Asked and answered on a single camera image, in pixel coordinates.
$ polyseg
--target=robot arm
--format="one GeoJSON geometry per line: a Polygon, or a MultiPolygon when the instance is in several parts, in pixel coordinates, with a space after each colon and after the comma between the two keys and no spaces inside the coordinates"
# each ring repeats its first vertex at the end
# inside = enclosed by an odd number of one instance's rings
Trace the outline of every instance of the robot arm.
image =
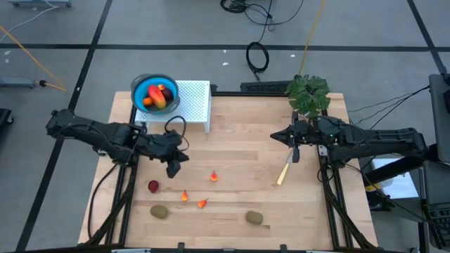
{"type": "Polygon", "coordinates": [[[298,145],[323,145],[328,149],[328,161],[342,168],[353,158],[399,153],[422,156],[427,146],[423,135],[415,129],[364,130],[334,117],[298,120],[292,114],[288,128],[271,134],[271,138],[294,148],[293,162],[298,162],[298,145]]]}
{"type": "Polygon", "coordinates": [[[178,149],[182,136],[175,130],[146,134],[145,127],[116,122],[104,124],[78,117],[69,110],[54,110],[46,130],[54,138],[73,138],[92,145],[96,152],[105,151],[117,164],[128,165],[134,154],[167,162],[167,176],[171,179],[180,170],[180,162],[189,160],[178,149]]]}

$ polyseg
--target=wooden table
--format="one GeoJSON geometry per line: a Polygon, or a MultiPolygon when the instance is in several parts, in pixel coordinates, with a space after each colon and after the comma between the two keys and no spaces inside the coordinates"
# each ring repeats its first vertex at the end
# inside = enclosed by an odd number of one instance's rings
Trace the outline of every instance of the wooden table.
{"type": "MultiPolygon", "coordinates": [[[[347,121],[343,95],[329,96],[328,114],[347,121]]],[[[130,93],[117,92],[110,122],[128,122],[130,111],[130,93]]],[[[186,154],[191,159],[181,164],[174,179],[167,178],[165,164],[140,158],[126,247],[175,248],[184,242],[186,248],[279,249],[286,244],[288,249],[332,249],[323,186],[316,179],[316,147],[303,146],[300,162],[290,166],[282,186],[276,185],[289,149],[269,134],[286,128],[291,112],[286,98],[213,97],[211,132],[205,134],[201,124],[188,124],[186,138],[191,146],[186,154]],[[210,180],[213,170],[217,182],[210,180]],[[147,189],[153,179],[160,182],[155,194],[147,189]],[[181,201],[185,189],[188,202],[181,201]],[[197,202],[206,198],[207,206],[199,209],[197,202]],[[151,216],[153,205],[166,206],[169,216],[165,220],[151,216]],[[246,222],[249,210],[263,213],[261,226],[246,222]]],[[[162,130],[158,125],[149,132],[162,130]]],[[[109,158],[99,158],[93,189],[111,166],[109,158]]],[[[340,171],[347,212],[376,245],[361,175],[348,168],[340,171]]],[[[93,232],[110,212],[117,173],[118,169],[96,195],[93,232]]],[[[87,240],[87,211],[80,242],[87,240]]],[[[340,218],[335,216],[340,244],[345,245],[340,218]]]]}

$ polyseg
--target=concrete floor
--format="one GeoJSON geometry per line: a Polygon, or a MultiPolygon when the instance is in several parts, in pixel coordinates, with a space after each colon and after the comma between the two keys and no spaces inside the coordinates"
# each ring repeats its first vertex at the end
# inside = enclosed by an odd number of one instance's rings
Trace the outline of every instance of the concrete floor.
{"type": "MultiPolygon", "coordinates": [[[[90,44],[106,0],[72,0],[73,7],[43,14],[13,35],[24,44],[90,44]]],[[[268,1],[255,2],[268,6],[268,1]]],[[[415,0],[435,46],[450,46],[450,2],[415,0]]],[[[275,21],[285,20],[299,1],[275,0],[275,21]]],[[[304,45],[320,1],[305,0],[291,22],[266,32],[266,45],[304,45]]],[[[0,2],[0,25],[6,29],[36,15],[32,8],[0,2]]],[[[259,14],[255,19],[264,22],[259,14]]],[[[261,26],[245,15],[223,11],[219,1],[113,0],[99,44],[247,45],[258,40],[261,26]]],[[[5,39],[2,44],[11,41],[5,39]]],[[[20,49],[2,48],[0,76],[51,80],[20,49]]],[[[427,46],[406,0],[327,1],[311,45],[427,46]]],[[[45,134],[53,109],[68,106],[87,49],[30,49],[63,80],[69,93],[42,89],[0,89],[0,108],[10,108],[15,124],[0,142],[0,252],[15,249],[44,174],[54,140],[45,134]]],[[[302,51],[272,50],[262,81],[291,79],[298,72],[302,51]]],[[[450,66],[450,53],[439,53],[450,66]]],[[[253,61],[263,61],[252,52],[253,61]]],[[[220,91],[239,91],[241,82],[255,82],[245,62],[245,50],[111,50],[97,49],[75,112],[106,121],[113,95],[129,90],[142,73],[166,73],[175,79],[210,80],[220,91]]],[[[349,110],[388,100],[428,85],[437,73],[430,52],[310,51],[303,73],[328,80],[342,92],[349,110]]],[[[379,108],[350,116],[358,121],[379,108]]],[[[378,117],[361,124],[371,126],[378,117]]],[[[386,117],[380,129],[415,127],[427,143],[435,142],[430,95],[422,92],[386,117]],[[419,120],[415,115],[422,115],[419,120]]],[[[76,245],[96,168],[97,156],[81,143],[66,141],[27,249],[76,245]]],[[[373,214],[378,242],[405,251],[418,246],[416,223],[389,214],[373,214]]]]}

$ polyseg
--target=blue bowl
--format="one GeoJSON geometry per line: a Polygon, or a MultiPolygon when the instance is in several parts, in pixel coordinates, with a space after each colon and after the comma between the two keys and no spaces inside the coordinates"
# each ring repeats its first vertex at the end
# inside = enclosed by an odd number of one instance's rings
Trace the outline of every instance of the blue bowl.
{"type": "Polygon", "coordinates": [[[175,80],[165,74],[141,74],[131,83],[131,100],[133,105],[140,111],[163,115],[173,112],[180,104],[178,85],[175,80]],[[143,105],[143,99],[148,97],[148,87],[162,84],[172,92],[174,99],[167,101],[166,108],[159,110],[156,107],[146,108],[143,105]]]}

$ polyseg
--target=green plant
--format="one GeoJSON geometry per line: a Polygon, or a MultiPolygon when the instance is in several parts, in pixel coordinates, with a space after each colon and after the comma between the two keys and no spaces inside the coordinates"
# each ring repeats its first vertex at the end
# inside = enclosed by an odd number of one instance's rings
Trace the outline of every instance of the green plant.
{"type": "Polygon", "coordinates": [[[316,117],[320,111],[326,110],[331,99],[326,97],[330,88],[325,79],[309,75],[295,76],[289,83],[286,94],[289,94],[289,104],[301,115],[316,117]]]}

